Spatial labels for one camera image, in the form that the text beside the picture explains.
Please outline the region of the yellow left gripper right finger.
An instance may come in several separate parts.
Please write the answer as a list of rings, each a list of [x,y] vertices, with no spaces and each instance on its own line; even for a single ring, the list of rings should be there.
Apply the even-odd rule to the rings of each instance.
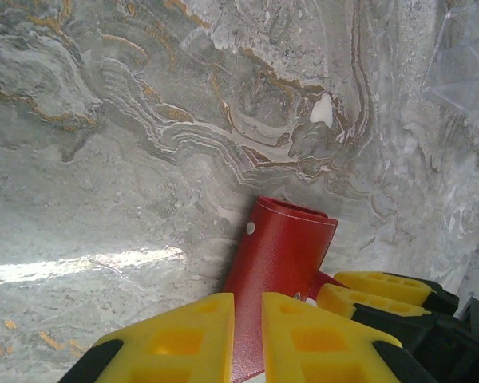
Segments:
[[[268,382],[432,382],[395,337],[295,298],[262,297]]]

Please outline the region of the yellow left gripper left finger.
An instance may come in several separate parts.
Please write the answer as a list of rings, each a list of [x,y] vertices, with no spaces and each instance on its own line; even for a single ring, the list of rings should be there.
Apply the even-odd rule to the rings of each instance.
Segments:
[[[63,382],[229,382],[234,296],[218,293],[99,338]]]

